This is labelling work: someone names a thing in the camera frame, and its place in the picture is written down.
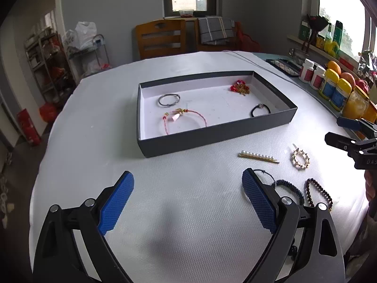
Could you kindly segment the person right hand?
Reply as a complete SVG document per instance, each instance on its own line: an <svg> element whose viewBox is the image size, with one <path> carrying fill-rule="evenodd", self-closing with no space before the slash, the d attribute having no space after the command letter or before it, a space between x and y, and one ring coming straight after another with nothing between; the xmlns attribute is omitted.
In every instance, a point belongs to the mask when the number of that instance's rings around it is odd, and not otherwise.
<svg viewBox="0 0 377 283"><path fill-rule="evenodd" d="M366 170L365 177L365 194L369 201L368 215L376 221L376 170Z"/></svg>

